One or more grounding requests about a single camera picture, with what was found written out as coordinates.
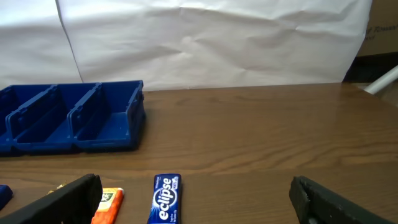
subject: white pipe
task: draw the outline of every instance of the white pipe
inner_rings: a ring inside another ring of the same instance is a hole
[[[386,87],[388,84],[392,83],[394,80],[398,78],[398,65],[395,66],[393,69],[389,70],[386,74],[384,74],[382,77],[374,81],[372,84],[370,84],[368,87],[366,87],[364,90],[370,94],[375,94],[384,87]]]

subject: blue plastic bin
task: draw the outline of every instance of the blue plastic bin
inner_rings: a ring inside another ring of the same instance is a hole
[[[50,85],[13,85],[0,91],[0,153],[10,153],[12,142],[6,116]]]
[[[131,147],[145,118],[142,81],[98,83],[70,113],[73,142],[83,150]]]
[[[28,154],[70,151],[72,139],[68,114],[95,85],[51,85],[20,105],[6,118],[13,145]]]

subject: orange package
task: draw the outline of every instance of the orange package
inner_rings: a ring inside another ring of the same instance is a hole
[[[124,197],[121,188],[103,188],[102,199],[91,224],[113,224],[118,215]]]

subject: white paper sheet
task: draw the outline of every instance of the white paper sheet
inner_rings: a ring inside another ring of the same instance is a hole
[[[0,1],[0,89],[81,82],[54,0]]]
[[[371,0],[60,0],[84,82],[146,90],[340,82]]]

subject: wooden table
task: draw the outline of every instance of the wooden table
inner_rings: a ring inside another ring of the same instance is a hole
[[[182,174],[182,223],[298,223],[294,175],[398,222],[398,110],[351,85],[145,92],[139,150],[0,158],[14,198],[0,216],[94,173],[126,197],[116,223],[146,223],[154,175]]]

